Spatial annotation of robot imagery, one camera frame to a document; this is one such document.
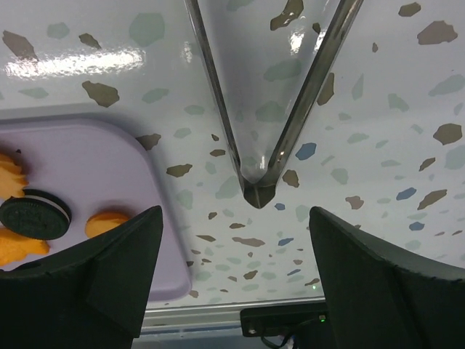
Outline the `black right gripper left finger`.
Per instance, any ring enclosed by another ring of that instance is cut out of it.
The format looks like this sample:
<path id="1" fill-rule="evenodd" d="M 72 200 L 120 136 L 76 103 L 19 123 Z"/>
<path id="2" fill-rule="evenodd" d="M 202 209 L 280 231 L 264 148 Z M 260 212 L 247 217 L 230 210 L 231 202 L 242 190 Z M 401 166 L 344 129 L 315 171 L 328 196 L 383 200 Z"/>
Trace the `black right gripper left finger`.
<path id="1" fill-rule="evenodd" d="M 102 235 L 1 272 L 2 348 L 130 348 L 163 234 L 151 207 Z"/>

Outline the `metal tongs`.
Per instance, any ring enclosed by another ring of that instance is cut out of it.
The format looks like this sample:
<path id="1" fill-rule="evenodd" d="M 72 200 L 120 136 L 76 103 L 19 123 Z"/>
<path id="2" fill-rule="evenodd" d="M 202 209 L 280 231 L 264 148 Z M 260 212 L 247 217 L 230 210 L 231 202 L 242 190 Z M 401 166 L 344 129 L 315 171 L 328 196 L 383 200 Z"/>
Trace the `metal tongs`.
<path id="1" fill-rule="evenodd" d="M 274 199 L 360 1 L 188 1 L 244 199 Z"/>

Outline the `orange fish cookie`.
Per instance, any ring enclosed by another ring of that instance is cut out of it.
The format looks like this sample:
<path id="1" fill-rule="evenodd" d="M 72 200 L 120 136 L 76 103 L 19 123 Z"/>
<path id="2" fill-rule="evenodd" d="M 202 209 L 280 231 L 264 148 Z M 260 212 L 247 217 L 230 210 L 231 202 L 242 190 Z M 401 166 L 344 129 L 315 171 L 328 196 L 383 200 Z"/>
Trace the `orange fish cookie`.
<path id="1" fill-rule="evenodd" d="M 26 176 L 21 166 L 16 165 L 12 158 L 1 154 L 1 199 L 22 198 L 28 186 Z"/>
<path id="2" fill-rule="evenodd" d="M 20 262 L 30 254 L 46 255 L 50 247 L 46 241 L 28 238 L 1 228 L 1 267 Z"/>

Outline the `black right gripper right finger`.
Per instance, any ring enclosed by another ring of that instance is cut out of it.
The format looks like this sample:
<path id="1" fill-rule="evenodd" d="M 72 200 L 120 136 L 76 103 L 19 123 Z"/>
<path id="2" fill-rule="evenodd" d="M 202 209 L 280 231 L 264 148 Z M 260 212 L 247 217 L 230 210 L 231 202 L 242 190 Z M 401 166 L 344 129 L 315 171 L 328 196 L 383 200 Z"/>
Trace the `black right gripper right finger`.
<path id="1" fill-rule="evenodd" d="M 338 348 L 463 348 L 464 269 L 314 206 L 312 248 Z"/>

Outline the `black sandwich cookie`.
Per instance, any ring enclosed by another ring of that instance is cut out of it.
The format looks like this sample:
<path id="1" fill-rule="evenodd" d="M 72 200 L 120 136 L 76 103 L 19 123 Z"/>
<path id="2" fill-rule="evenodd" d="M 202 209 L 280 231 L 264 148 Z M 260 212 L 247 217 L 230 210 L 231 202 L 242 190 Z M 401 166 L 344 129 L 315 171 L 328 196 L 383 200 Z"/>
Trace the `black sandwich cookie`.
<path id="1" fill-rule="evenodd" d="M 1 204 L 1 224 L 5 228 L 38 240 L 55 240 L 68 232 L 72 212 L 64 201 L 37 189 L 25 189 L 24 194 Z"/>

